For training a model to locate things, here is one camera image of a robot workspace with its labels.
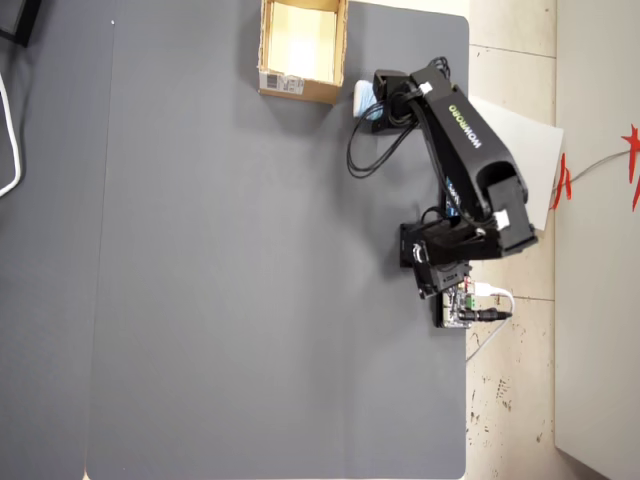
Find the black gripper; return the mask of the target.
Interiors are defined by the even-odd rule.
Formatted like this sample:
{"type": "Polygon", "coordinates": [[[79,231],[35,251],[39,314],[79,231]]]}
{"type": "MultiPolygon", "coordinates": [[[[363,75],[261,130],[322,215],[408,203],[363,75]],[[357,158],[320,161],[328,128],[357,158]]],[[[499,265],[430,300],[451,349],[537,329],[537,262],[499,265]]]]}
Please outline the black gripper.
{"type": "Polygon", "coordinates": [[[374,95],[376,98],[387,99],[386,112],[378,110],[368,115],[371,134],[390,134],[414,123],[415,117],[411,103],[419,97],[419,94],[395,91],[406,79],[406,73],[396,70],[378,69],[374,72],[374,95]]]}

